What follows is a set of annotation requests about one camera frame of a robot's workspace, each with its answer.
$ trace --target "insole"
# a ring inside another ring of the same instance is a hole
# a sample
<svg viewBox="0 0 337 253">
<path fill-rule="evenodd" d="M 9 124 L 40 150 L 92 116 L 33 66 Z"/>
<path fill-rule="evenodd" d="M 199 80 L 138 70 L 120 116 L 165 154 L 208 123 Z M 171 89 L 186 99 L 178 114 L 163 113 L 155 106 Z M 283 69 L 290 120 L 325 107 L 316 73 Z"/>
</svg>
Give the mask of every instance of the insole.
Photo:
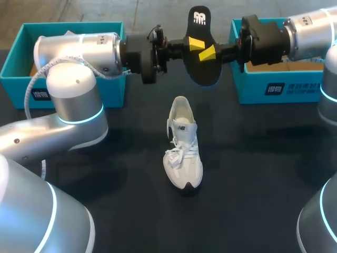
<svg viewBox="0 0 337 253">
<path fill-rule="evenodd" d="M 187 119 L 187 118 L 176 118 L 175 119 L 176 122 L 179 122 L 179 123 L 185 123 L 185 124 L 190 124 L 191 122 Z"/>
<path fill-rule="evenodd" d="M 215 43 L 211 34 L 211 12 L 205 6 L 195 6 L 189 12 L 186 37 L 205 42 L 205 48 Z M 183 60 L 191 79 L 199 85 L 211 86 L 219 80 L 222 71 L 221 60 L 199 60 L 200 51 L 183 52 Z"/>
</svg>

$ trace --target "black table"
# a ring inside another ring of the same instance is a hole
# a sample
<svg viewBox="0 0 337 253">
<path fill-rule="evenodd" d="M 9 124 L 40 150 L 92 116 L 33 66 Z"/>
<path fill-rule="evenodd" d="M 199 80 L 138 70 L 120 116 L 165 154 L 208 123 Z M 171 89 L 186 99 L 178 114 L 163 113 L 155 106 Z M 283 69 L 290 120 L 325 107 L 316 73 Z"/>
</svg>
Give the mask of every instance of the black table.
<svg viewBox="0 0 337 253">
<path fill-rule="evenodd" d="M 94 252 L 300 252 L 298 215 L 337 168 L 337 134 L 316 104 L 239 105 L 227 65 L 213 89 L 194 84 L 182 61 L 168 70 L 154 85 L 127 78 L 103 142 L 47 159 L 46 179 L 90 210 Z M 191 198 L 171 187 L 162 162 L 178 95 L 194 112 L 204 166 Z M 0 125 L 25 118 L 2 88 L 0 101 Z M 29 169 L 40 173 L 39 163 Z"/>
</svg>

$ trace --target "white sneaker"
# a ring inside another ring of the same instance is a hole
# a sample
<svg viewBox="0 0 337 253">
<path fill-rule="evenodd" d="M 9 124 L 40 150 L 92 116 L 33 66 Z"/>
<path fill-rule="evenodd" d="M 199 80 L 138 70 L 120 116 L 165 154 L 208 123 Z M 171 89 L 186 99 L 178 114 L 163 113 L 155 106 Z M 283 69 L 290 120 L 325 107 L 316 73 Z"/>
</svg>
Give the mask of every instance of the white sneaker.
<svg viewBox="0 0 337 253">
<path fill-rule="evenodd" d="M 193 191 L 201 183 L 203 168 L 199 157 L 196 123 L 188 100 L 175 98 L 167 120 L 167 137 L 172 129 L 175 148 L 167 150 L 163 159 L 170 181 L 178 189 Z"/>
</svg>

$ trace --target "concrete floor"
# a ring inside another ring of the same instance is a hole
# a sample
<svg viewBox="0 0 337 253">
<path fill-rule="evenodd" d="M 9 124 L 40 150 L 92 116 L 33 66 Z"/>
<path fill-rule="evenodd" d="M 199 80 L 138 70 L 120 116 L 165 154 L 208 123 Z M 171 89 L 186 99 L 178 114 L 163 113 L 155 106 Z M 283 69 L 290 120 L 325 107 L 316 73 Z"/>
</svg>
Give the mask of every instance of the concrete floor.
<svg viewBox="0 0 337 253">
<path fill-rule="evenodd" d="M 212 34 L 227 40 L 231 19 L 257 14 L 284 17 L 336 5 L 336 0 L 0 0 L 0 48 L 10 48 L 22 23 L 123 21 L 127 33 L 161 24 L 169 39 L 186 32 L 191 7 L 212 13 Z"/>
</svg>

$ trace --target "teal box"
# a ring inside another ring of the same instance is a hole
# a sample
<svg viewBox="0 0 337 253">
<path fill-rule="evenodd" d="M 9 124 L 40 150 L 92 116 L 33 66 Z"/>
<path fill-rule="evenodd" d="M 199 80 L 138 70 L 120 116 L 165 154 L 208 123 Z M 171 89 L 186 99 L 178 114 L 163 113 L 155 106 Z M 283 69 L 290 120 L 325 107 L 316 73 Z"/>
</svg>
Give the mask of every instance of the teal box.
<svg viewBox="0 0 337 253">
<path fill-rule="evenodd" d="M 15 108 L 24 108 L 24 96 L 31 80 L 29 74 L 34 64 L 33 49 L 38 37 L 64 35 L 67 31 L 76 34 L 116 32 L 121 38 L 124 37 L 122 22 L 23 24 L 0 72 L 0 81 Z M 104 106 L 122 107 L 125 76 L 114 80 L 97 77 L 96 80 Z M 46 88 L 46 78 L 39 77 L 34 88 Z M 35 101 L 32 95 L 29 107 L 31 109 L 54 108 L 52 101 Z"/>
<path fill-rule="evenodd" d="M 261 18 L 262 23 L 276 21 L 283 26 L 285 18 Z M 239 38 L 241 19 L 233 20 L 229 42 Z M 323 71 L 240 72 L 238 63 L 231 63 L 240 104 L 318 102 Z"/>
</svg>

